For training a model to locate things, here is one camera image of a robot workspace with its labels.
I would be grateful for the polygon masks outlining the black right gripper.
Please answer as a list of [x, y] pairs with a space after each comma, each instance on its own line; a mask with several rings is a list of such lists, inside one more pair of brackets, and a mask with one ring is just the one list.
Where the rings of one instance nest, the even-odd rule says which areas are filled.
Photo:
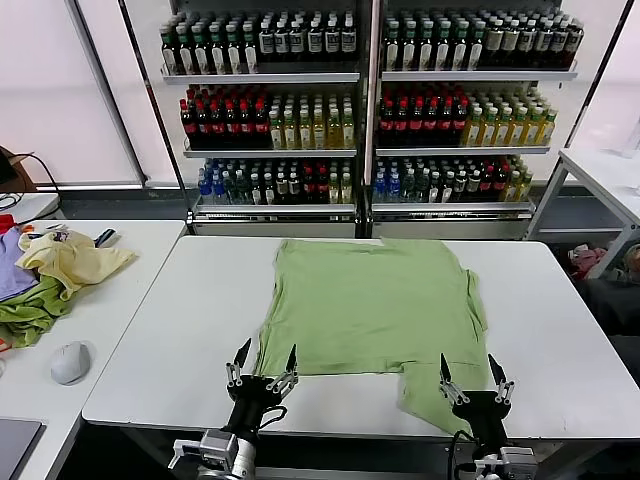
[[452, 381], [445, 355], [440, 354], [439, 389], [452, 406], [452, 413], [465, 420], [476, 443], [483, 448], [501, 448], [507, 445], [508, 437], [503, 420], [508, 415], [508, 406], [515, 382], [508, 380], [503, 367], [492, 354], [488, 355], [490, 370], [497, 387], [492, 391], [463, 391]]

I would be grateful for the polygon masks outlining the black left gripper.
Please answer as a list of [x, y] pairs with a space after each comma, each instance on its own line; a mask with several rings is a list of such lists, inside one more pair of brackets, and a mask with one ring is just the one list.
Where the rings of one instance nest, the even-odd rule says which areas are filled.
[[256, 434], [263, 426], [263, 417], [281, 409], [281, 394], [290, 393], [298, 383], [297, 345], [291, 348], [284, 372], [275, 379], [243, 373], [252, 339], [237, 350], [232, 362], [225, 365], [227, 390], [234, 402], [227, 431], [232, 434]]

